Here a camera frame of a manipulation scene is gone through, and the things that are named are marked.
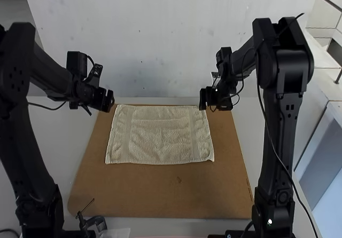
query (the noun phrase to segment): concrete wall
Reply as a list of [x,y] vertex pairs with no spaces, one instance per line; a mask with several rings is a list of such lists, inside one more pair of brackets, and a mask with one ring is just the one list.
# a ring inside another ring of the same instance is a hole
[[[255,18],[309,12],[314,0],[28,0],[44,49],[65,66],[78,50],[104,66],[116,97],[197,97],[215,54],[238,49]],[[307,16],[299,21],[306,23]],[[255,76],[242,96],[255,97]]]

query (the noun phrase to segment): towel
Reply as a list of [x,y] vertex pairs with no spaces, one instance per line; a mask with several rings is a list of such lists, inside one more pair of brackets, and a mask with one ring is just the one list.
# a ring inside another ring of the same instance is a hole
[[106,164],[214,161],[205,111],[196,106],[116,107]]

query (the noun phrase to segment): cork board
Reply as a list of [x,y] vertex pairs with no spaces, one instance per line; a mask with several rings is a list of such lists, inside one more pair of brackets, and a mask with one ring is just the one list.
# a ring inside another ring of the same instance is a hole
[[99,113],[68,201],[85,216],[249,219],[253,196],[231,112],[207,118],[215,162],[180,165],[105,164],[116,105]]

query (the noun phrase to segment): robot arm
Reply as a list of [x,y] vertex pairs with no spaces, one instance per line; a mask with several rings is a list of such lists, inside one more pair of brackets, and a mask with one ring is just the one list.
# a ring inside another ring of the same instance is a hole
[[292,237],[294,138],[302,96],[314,70],[311,51],[294,18],[282,18],[278,23],[255,19],[253,36],[234,53],[230,47],[221,48],[216,61],[220,80],[201,89],[201,110],[206,105],[232,110],[231,97],[237,94],[238,82],[257,69],[267,126],[252,221],[256,237]]
[[99,87],[102,66],[87,77],[87,55],[68,52],[67,68],[59,66],[34,42],[35,28],[14,23],[0,26],[0,159],[14,190],[15,211],[27,237],[90,237],[95,233],[63,231],[63,202],[43,162],[29,119],[29,83],[71,109],[88,106],[109,112],[113,91]]

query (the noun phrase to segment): white table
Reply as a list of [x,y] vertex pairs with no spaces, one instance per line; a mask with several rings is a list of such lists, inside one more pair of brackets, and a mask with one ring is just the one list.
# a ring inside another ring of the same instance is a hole
[[[45,97],[29,97],[29,101],[47,106],[58,103]],[[135,104],[192,104],[198,98],[117,98],[117,103]],[[97,112],[90,117],[82,109],[69,110],[65,105],[52,112],[30,107],[31,123],[43,159],[50,174],[59,185],[65,209],[66,229],[77,229],[78,221],[66,210],[68,196],[75,174],[87,147]],[[242,149],[248,178],[253,188],[257,185],[262,162],[264,121],[257,98],[241,98],[232,111],[238,139]],[[304,195],[294,177],[302,200]],[[12,227],[19,230],[15,217],[14,195],[8,178],[0,166],[0,228]],[[151,219],[151,218],[107,218],[110,228],[131,228],[130,237],[182,235],[206,237],[208,234],[223,234],[226,229],[243,229],[248,220],[204,220],[204,219]],[[299,203],[296,204],[293,230],[297,238],[314,237],[309,220]]]

